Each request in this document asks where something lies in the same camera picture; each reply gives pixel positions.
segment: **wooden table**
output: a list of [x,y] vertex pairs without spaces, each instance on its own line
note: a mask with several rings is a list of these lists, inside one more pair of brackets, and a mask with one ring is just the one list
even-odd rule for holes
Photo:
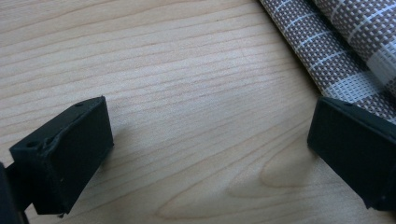
[[258,1],[1,1],[0,57],[5,165],[91,97],[115,138],[71,213],[31,223],[395,221],[306,147],[318,91]]

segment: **rolled placemat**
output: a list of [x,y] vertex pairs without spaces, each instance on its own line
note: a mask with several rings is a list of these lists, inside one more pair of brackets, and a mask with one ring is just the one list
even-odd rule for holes
[[324,96],[396,123],[396,99],[313,2],[261,0]]
[[396,2],[314,2],[381,83],[396,96]]

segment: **gray woven fabric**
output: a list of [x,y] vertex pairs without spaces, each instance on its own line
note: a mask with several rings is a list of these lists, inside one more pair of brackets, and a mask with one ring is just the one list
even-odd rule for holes
[[314,2],[382,84],[396,96],[396,2]]
[[306,0],[261,0],[323,95],[396,123],[396,100],[365,62]]

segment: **wood grain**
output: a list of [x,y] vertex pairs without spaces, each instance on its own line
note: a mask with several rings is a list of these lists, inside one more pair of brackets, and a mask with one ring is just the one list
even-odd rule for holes
[[253,0],[1,1],[0,148],[104,95],[115,147],[31,223],[393,223],[306,147],[318,97]]

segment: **light wood surface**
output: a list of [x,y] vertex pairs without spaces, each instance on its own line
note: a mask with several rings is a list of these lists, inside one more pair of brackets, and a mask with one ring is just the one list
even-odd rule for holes
[[312,151],[318,91],[254,0],[0,2],[0,159],[104,95],[115,147],[31,223],[393,223]]

